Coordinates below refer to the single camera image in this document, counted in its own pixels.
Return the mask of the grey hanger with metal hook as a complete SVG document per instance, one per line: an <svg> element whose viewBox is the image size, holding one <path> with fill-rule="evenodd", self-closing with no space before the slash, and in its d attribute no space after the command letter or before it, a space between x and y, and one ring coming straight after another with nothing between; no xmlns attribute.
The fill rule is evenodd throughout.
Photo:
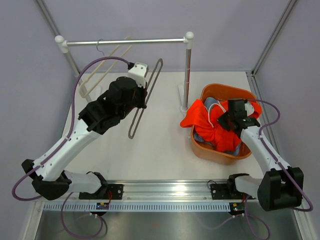
<svg viewBox="0 0 320 240"><path fill-rule="evenodd" d="M147 83L146 83L146 90L147 90L147 94L145 97L146 104L148 103L148 101L153 93L154 87L155 87L156 82L158 80L158 77L162 71L163 65L164 65L163 59L159 58L156 62L155 67L152 70L152 73L151 73ZM131 122L129 130L128 130L128 138L131 140L136 135L136 132L137 132L138 126L141 122L144 111L145 111L144 108L140 108L140 109L137 109L134 114L134 117L132 119L132 122Z"/></svg>

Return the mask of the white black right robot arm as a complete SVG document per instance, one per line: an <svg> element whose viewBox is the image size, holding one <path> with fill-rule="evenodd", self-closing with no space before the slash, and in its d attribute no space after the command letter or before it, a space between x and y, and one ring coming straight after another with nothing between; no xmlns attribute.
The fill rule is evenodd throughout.
<svg viewBox="0 0 320 240"><path fill-rule="evenodd" d="M217 121L249 148L263 178L253 178L247 173L232 174L227 179L226 192L233 199L242 194L256 198L265 211L299 207L303 199L304 174L278 154L266 139L263 126L255 117L248 115L250 102L250 99L241 98L228 100L228 110Z"/></svg>

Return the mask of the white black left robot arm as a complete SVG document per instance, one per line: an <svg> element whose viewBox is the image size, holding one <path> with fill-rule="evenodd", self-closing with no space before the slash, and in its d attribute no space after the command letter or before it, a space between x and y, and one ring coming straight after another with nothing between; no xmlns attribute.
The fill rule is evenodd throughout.
<svg viewBox="0 0 320 240"><path fill-rule="evenodd" d="M43 198L56 200L66 193L79 193L82 200L108 198L107 180L99 172L74 173L67 165L91 142L118 125L134 108L145 109L147 89L127 76L118 77L97 100L79 113L71 133L62 137L44 156L26 159L23 170L31 173L32 186Z"/></svg>

